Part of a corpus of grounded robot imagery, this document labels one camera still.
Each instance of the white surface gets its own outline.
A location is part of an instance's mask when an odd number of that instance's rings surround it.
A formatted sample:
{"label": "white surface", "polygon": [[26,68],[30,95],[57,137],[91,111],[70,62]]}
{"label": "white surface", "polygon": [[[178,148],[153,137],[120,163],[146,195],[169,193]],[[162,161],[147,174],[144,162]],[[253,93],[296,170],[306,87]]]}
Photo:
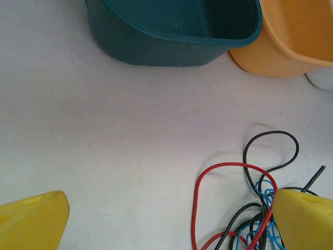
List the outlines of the white surface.
{"label": "white surface", "polygon": [[[271,129],[301,144],[274,173],[279,186],[305,185],[325,164],[312,190],[333,198],[333,94],[304,76],[255,76],[227,55],[197,68],[123,64],[95,44],[83,0],[1,1],[0,34],[0,203],[64,190],[61,250],[191,249],[198,174],[241,161],[245,142]],[[293,145],[263,138],[249,153],[267,168]],[[208,175],[199,246],[249,201],[242,169]]]}
{"label": "white surface", "polygon": [[318,88],[333,90],[333,68],[325,67],[306,74]]}

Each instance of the yellow plastic corner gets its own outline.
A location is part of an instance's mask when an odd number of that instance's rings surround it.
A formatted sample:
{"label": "yellow plastic corner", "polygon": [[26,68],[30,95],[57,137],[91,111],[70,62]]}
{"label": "yellow plastic corner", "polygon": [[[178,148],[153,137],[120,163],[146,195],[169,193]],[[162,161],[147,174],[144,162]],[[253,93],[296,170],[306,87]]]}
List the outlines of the yellow plastic corner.
{"label": "yellow plastic corner", "polygon": [[287,250],[333,249],[333,201],[278,190],[273,215]]}
{"label": "yellow plastic corner", "polygon": [[56,250],[69,217],[62,191],[0,206],[0,249]]}

